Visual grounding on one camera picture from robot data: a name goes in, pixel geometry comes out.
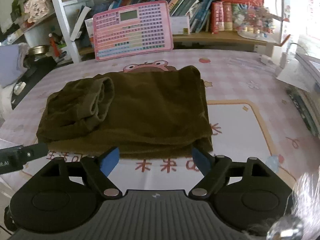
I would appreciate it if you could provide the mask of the white shelf post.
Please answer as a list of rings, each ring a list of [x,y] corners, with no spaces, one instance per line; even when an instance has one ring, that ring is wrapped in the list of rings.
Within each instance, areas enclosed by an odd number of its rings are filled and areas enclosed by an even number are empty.
[[[79,55],[78,48],[75,42],[71,41],[70,38],[70,25],[67,20],[67,15],[62,5],[62,0],[52,0],[55,13],[57,16],[57,21],[59,23],[63,38],[66,42],[66,47],[69,52],[69,55],[74,63],[81,62],[81,56]]]

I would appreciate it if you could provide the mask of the small white card box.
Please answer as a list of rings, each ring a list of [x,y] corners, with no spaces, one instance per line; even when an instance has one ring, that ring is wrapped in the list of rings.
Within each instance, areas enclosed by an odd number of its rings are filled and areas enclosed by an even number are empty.
[[[189,16],[172,16],[170,18],[171,32],[173,35],[189,35]]]

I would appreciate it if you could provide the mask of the brass bowl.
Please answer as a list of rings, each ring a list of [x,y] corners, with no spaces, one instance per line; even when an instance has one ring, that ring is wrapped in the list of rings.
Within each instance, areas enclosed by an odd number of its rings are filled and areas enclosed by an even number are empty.
[[[49,45],[35,46],[28,50],[28,54],[30,56],[45,55],[46,53],[48,53],[49,48],[50,48]]]

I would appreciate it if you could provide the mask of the colourful flower ornament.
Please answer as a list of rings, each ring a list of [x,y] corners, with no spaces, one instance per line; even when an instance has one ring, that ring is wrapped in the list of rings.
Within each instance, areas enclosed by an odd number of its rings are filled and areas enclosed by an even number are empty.
[[[251,40],[267,41],[274,34],[273,17],[265,7],[248,7],[242,13],[237,34]]]

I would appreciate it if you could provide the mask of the white leaning book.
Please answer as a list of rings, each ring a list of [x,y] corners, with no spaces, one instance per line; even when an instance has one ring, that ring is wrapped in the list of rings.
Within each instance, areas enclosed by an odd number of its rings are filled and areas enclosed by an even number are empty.
[[[82,6],[80,11],[79,11],[79,14],[78,14],[78,18],[76,20],[76,23],[75,23],[75,26],[74,26],[74,29],[71,33],[71,41],[74,42],[76,39],[78,39],[81,34],[82,34],[82,25],[86,19],[86,16],[87,14],[91,11],[91,8],[90,7],[87,7],[87,6]]]

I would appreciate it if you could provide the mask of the black storage bag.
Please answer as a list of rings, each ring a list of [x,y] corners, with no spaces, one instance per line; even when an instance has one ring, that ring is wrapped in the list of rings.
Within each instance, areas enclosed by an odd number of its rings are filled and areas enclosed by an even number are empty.
[[[12,89],[11,107],[15,109],[22,99],[38,84],[49,72],[51,72],[57,63],[52,56],[45,56],[37,61],[31,61],[27,71],[15,83]]]

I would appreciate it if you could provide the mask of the dark brown garment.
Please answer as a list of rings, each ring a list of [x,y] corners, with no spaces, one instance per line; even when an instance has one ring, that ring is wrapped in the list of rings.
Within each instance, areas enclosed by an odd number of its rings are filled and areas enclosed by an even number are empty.
[[[52,151],[144,159],[210,152],[212,134],[204,81],[186,66],[71,81],[48,97],[36,136]]]

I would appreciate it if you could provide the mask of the pink cartoon desk mat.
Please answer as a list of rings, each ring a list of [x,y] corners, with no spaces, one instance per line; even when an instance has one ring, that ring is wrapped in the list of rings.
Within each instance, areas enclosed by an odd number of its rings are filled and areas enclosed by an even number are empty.
[[[233,161],[257,157],[271,164],[289,185],[319,168],[319,139],[304,124],[274,66],[256,53],[227,50],[172,50],[95,60],[58,68],[43,78],[1,126],[1,139],[14,145],[37,142],[36,131],[50,94],[66,83],[97,74],[161,61],[177,69],[192,65],[206,86],[214,154]]]

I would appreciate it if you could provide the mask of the pink keyboard learning toy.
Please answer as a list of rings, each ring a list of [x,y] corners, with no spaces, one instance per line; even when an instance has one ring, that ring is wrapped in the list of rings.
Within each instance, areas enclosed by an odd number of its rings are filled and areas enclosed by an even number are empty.
[[[97,61],[174,48],[167,1],[137,3],[93,16]]]

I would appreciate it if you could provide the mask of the floral plush doll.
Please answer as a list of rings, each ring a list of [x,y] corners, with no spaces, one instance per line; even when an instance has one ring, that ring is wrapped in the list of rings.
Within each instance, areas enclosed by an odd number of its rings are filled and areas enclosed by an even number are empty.
[[[24,4],[24,12],[27,14],[28,23],[39,22],[43,17],[54,11],[52,0],[28,0]]]

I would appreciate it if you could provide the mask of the folded lavender clothes stack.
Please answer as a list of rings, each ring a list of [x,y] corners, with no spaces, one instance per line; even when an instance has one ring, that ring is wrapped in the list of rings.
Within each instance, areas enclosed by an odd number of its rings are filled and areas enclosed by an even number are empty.
[[[0,83],[2,88],[15,83],[27,71],[23,61],[29,49],[26,43],[1,46]]]

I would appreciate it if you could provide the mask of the white paper stack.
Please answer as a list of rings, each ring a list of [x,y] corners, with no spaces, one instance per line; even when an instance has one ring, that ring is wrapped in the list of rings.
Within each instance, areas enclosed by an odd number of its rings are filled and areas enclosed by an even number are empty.
[[[276,79],[309,93],[319,93],[319,59],[297,53],[276,75]]]

